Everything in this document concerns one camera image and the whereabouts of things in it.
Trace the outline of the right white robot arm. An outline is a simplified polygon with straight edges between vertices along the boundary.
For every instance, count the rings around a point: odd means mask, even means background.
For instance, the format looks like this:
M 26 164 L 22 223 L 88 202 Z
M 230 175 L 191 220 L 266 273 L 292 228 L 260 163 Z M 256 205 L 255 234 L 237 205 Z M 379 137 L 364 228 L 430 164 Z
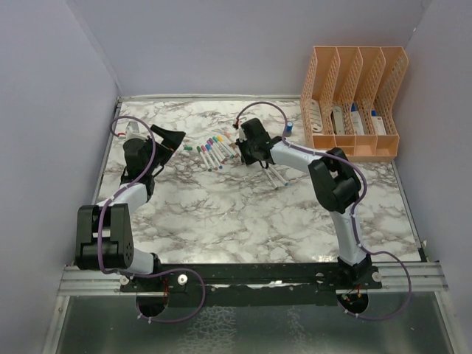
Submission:
M 340 283 L 346 288 L 356 288 L 365 280 L 372 261 L 364 250 L 356 215 L 361 181 L 344 151 L 337 147 L 314 150 L 281 136 L 270 137 L 258 118 L 235 127 L 239 133 L 236 145 L 245 164 L 284 165 L 310 176 L 316 199 L 330 213 L 335 226 Z

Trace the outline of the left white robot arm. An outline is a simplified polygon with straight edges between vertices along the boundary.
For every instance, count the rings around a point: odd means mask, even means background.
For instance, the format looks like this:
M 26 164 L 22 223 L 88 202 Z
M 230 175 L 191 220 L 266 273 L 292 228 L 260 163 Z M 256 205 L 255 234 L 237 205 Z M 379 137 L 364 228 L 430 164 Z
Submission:
M 143 137 L 130 131 L 125 135 L 125 168 L 118 190 L 95 205 L 77 212 L 75 265 L 81 270 L 125 272 L 137 275 L 147 291 L 158 289 L 163 280 L 156 254 L 140 251 L 133 244 L 131 215 L 153 195 L 154 178 L 178 150 L 186 136 L 156 125 Z

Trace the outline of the light blue capped marker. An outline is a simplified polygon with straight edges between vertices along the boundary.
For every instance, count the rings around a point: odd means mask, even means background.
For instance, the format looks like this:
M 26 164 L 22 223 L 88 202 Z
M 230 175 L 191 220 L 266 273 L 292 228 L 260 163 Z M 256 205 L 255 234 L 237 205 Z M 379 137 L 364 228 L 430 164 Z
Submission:
M 282 175 L 280 175 L 272 166 L 269 166 L 270 167 L 270 170 L 271 172 L 280 180 L 280 182 L 284 185 L 284 186 L 288 186 L 289 183 L 282 177 Z

